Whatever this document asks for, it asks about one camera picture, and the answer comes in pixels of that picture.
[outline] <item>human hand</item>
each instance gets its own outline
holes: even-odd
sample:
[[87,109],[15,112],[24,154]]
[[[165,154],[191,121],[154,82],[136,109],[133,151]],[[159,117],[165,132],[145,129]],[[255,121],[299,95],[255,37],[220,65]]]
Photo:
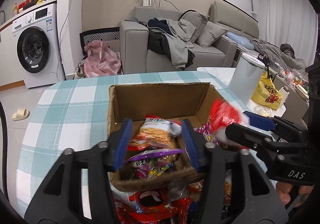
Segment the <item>human hand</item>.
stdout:
[[[306,199],[308,198],[309,194],[311,193],[314,186],[300,186],[299,187],[299,194],[303,194],[303,197],[301,200],[294,206],[299,207],[301,206]],[[293,185],[290,183],[284,183],[284,182],[277,182],[276,184],[276,191],[280,197],[280,200],[284,205],[288,204],[291,200],[290,198],[290,191],[292,190]]]

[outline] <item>white bottle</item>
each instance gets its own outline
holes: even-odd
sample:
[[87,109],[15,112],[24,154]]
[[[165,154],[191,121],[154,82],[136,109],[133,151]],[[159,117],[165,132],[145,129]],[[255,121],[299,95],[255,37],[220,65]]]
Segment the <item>white bottle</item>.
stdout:
[[283,86],[279,90],[279,93],[282,95],[282,100],[281,100],[281,103],[280,103],[280,106],[279,106],[279,107],[281,107],[284,104],[284,102],[286,101],[287,97],[289,96],[290,89],[287,86]]

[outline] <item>plaid tablecloth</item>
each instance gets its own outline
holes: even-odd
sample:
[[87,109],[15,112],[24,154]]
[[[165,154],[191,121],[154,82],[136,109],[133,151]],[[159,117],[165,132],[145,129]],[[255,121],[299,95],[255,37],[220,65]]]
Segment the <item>plaid tablecloth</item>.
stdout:
[[[24,216],[31,198],[64,149],[85,150],[106,139],[111,85],[162,82],[210,82],[233,106],[240,111],[248,110],[219,79],[201,71],[129,74],[57,83],[44,91],[25,132],[17,169],[19,214]],[[266,171],[264,163],[256,159]],[[84,214],[89,217],[86,172],[82,176]]]

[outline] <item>window curtain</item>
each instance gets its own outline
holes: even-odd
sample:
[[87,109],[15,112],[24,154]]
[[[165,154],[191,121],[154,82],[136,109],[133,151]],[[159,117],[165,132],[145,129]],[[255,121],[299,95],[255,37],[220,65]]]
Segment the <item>window curtain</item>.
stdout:
[[292,46],[306,66],[314,63],[318,16],[309,0],[260,0],[260,38],[280,47]]

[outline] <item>pink bag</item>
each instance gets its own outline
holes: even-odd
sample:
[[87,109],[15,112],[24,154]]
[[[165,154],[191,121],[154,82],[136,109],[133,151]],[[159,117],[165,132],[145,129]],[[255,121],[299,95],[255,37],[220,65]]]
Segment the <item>pink bag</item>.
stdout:
[[84,61],[87,77],[112,76],[121,74],[119,53],[113,52],[104,41],[92,41],[84,49],[88,57]]

